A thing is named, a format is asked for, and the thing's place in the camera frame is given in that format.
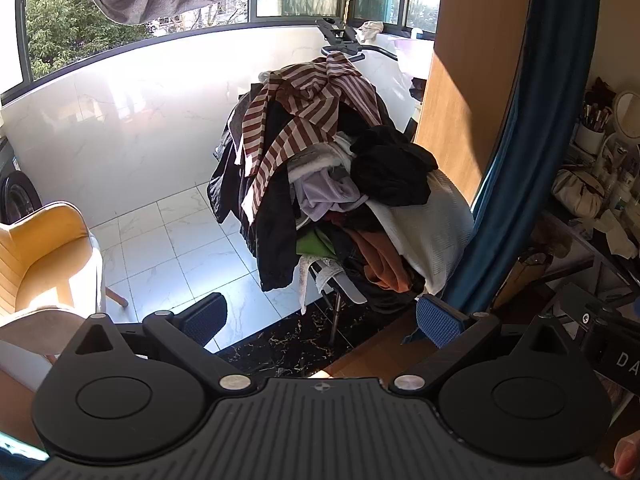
white marble wall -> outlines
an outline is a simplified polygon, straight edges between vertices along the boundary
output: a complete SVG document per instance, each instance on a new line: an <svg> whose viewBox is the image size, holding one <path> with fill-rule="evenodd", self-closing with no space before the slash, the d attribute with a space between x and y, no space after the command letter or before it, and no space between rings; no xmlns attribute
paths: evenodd
<svg viewBox="0 0 640 480"><path fill-rule="evenodd" d="M208 181L238 94L263 70L311 60L324 44L315 27L268 27L146 46L9 103L0 134L43 202L75 204L92 227ZM403 130L414 110L410 77L375 52L356 66Z"/></svg>

wooden cabinet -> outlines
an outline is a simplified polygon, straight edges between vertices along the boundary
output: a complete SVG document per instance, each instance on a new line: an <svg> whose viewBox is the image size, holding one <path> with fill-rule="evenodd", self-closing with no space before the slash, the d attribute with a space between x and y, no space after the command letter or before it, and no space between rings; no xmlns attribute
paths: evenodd
<svg viewBox="0 0 640 480"><path fill-rule="evenodd" d="M529 0L441 0L415 142L471 203L510 101Z"/></svg>

tree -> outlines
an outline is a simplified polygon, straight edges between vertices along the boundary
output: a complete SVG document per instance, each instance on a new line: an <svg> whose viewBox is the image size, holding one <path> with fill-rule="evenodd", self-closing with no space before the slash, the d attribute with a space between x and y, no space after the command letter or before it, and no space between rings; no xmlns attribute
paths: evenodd
<svg viewBox="0 0 640 480"><path fill-rule="evenodd" d="M418 27L425 31L435 32L438 25L438 10L438 7L430 7L420 0L411 0L407 23L410 23L410 27Z"/></svg>
<svg viewBox="0 0 640 480"><path fill-rule="evenodd" d="M112 22L92 0L26 0L26 26L34 78L152 36L145 25Z"/></svg>

metal screw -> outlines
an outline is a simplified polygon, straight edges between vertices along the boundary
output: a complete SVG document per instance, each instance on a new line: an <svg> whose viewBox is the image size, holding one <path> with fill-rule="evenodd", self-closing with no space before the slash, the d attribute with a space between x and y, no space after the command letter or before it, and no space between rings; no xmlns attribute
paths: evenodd
<svg viewBox="0 0 640 480"><path fill-rule="evenodd" d="M418 375L405 374L394 379L394 386L399 390L414 391L424 387L424 379Z"/></svg>
<svg viewBox="0 0 640 480"><path fill-rule="evenodd" d="M231 374L220 379L220 386L225 390L233 390L236 392L251 386L251 379L246 375Z"/></svg>

blue curtain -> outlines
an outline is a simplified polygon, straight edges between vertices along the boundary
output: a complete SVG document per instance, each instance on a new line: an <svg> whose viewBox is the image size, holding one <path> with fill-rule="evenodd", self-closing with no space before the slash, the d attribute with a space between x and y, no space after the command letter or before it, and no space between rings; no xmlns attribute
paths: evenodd
<svg viewBox="0 0 640 480"><path fill-rule="evenodd" d="M442 299L485 310L524 248L567 149L600 0L531 0L514 96L476 201L476 235Z"/></svg>

